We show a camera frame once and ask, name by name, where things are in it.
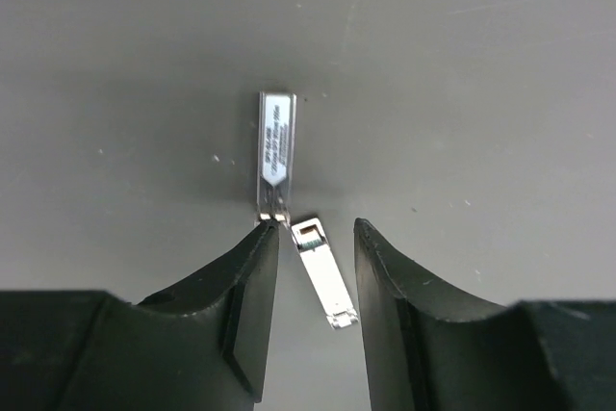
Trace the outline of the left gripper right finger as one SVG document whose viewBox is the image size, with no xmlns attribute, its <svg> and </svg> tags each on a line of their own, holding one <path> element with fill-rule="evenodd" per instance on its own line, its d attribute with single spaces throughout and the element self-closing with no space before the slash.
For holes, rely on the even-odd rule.
<svg viewBox="0 0 616 411">
<path fill-rule="evenodd" d="M 354 223 L 374 410 L 611 410 L 615 304 L 471 295 Z"/>
</svg>

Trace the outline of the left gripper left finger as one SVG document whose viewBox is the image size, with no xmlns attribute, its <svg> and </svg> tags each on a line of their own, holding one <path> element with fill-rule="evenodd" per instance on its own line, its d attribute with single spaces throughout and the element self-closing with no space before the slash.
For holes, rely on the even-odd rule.
<svg viewBox="0 0 616 411">
<path fill-rule="evenodd" d="M 132 304 L 105 291 L 1 294 L 5 410 L 250 410 L 262 399 L 279 225 Z"/>
</svg>

